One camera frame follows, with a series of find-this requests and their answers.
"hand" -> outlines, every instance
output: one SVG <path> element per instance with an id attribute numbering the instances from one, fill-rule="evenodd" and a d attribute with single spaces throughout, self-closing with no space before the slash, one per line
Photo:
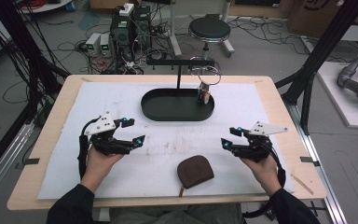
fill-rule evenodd
<path id="1" fill-rule="evenodd" d="M 109 174 L 112 166 L 123 156 L 119 154 L 106 156 L 92 146 L 89 150 L 86 173 L 81 179 L 80 184 L 95 192 L 103 182 L 103 179 Z"/>
<path id="2" fill-rule="evenodd" d="M 270 155 L 259 162 L 245 158 L 241 158 L 241 160 L 252 170 L 255 179 L 269 197 L 281 188 L 277 175 L 277 163 Z"/>

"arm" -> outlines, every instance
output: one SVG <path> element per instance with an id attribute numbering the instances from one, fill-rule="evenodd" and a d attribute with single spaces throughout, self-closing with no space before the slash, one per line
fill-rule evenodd
<path id="1" fill-rule="evenodd" d="M 277 164 L 271 156 L 259 162 L 244 158 L 241 160 L 249 166 L 256 180 L 266 191 L 279 223 L 320 223 L 305 204 L 281 188 L 277 176 Z"/>
<path id="2" fill-rule="evenodd" d="M 74 189 L 67 192 L 48 211 L 47 223 L 92 223 L 94 192 L 123 155 L 104 154 L 89 150 L 86 173 Z"/>

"person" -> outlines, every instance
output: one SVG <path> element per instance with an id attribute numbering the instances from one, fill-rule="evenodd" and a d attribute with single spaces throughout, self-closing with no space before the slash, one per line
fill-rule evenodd
<path id="1" fill-rule="evenodd" d="M 48 211 L 47 223 L 92 223 L 94 192 L 123 155 L 106 156 L 91 147 L 86 173 L 80 184 L 62 196 Z M 298 198 L 284 190 L 277 177 L 277 164 L 271 156 L 254 162 L 241 159 L 266 191 L 272 210 L 281 224 L 320 223 Z M 166 212 L 158 207 L 111 210 L 112 223 L 241 223 L 239 203 L 189 206 L 185 211 Z"/>

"black oval tray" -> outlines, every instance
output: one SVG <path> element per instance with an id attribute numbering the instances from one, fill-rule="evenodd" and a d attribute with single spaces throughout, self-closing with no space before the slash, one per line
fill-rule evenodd
<path id="1" fill-rule="evenodd" d="M 144 115 L 155 121 L 201 121 L 209 118 L 214 99 L 207 105 L 197 100 L 197 89 L 154 89 L 142 98 Z"/>

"white paper sheet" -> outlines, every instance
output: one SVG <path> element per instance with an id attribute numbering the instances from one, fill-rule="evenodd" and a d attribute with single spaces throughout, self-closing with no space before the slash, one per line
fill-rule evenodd
<path id="1" fill-rule="evenodd" d="M 117 129 L 115 138 L 131 140 L 143 134 L 146 138 L 143 147 L 136 148 L 114 165 L 96 191 L 97 198 L 177 196 L 182 186 L 176 173 L 177 165 L 195 155 L 208 159 L 214 179 L 186 189 L 184 196 L 264 193 L 252 172 L 222 149 L 220 140 L 223 137 L 245 145 L 246 138 L 230 134 L 230 127 L 250 129 L 257 121 L 269 122 L 255 85 L 221 83 L 212 86 L 213 114 L 198 122 L 161 122 L 146 118 L 141 100 L 145 93 L 156 88 L 175 88 L 175 85 L 84 83 L 51 155 L 38 199 L 59 199 L 79 183 L 78 136 L 88 121 L 105 111 L 110 111 L 113 119 L 135 119 L 133 126 Z M 197 88 L 197 84 L 182 84 L 182 88 Z M 284 168 L 274 136 L 270 138 Z M 294 192 L 290 175 L 287 176 L 285 188 Z"/>

